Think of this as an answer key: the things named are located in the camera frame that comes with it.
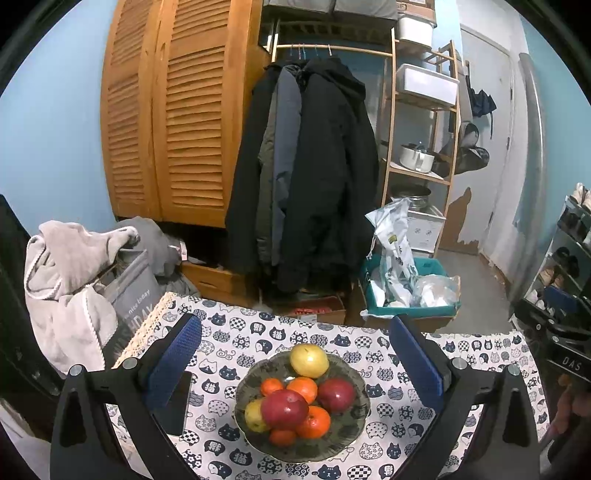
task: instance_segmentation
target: cat print tablecloth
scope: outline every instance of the cat print tablecloth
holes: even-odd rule
[[[187,369],[192,375],[189,412],[181,437],[170,437],[200,479],[389,479],[425,434],[434,411],[421,405],[386,331],[304,322],[195,297],[176,297],[163,310],[146,344],[164,337],[183,313],[203,322],[203,340]],[[548,426],[544,391],[523,337],[427,335],[449,356],[474,368],[500,371],[515,363],[527,383],[538,437]],[[279,462],[250,447],[232,412],[240,379],[259,360],[297,343],[315,343],[341,356],[366,381],[371,412],[361,437],[337,456],[318,463]],[[476,429],[482,406],[472,407],[444,472],[455,470]],[[130,444],[116,406],[109,406],[121,441]]]

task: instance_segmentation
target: black jacket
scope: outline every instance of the black jacket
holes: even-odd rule
[[[357,275],[371,247],[378,152],[365,85],[340,59],[304,68],[300,136],[277,272],[280,290],[306,285],[313,270]]]
[[[251,105],[242,131],[232,197],[226,212],[228,254],[226,266],[236,273],[252,273],[258,267],[256,207],[259,196],[258,154],[267,127],[269,107],[283,64],[269,65],[252,91]]]

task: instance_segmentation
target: person's hand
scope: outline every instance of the person's hand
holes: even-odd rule
[[[591,417],[591,393],[574,393],[568,375],[561,375],[558,384],[566,387],[566,389],[558,400],[556,416],[548,428],[548,432],[552,437],[568,430],[571,413],[579,417]]]

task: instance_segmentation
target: pot lid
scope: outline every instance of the pot lid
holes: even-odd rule
[[[393,197],[427,197],[431,195],[431,190],[413,183],[395,184],[390,188],[390,194]]]

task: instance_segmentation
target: gray jacket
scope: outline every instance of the gray jacket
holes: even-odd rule
[[[290,195],[291,173],[300,133],[301,93],[297,83],[300,68],[285,66],[277,81],[277,118],[273,157],[272,265],[279,264],[283,223]]]

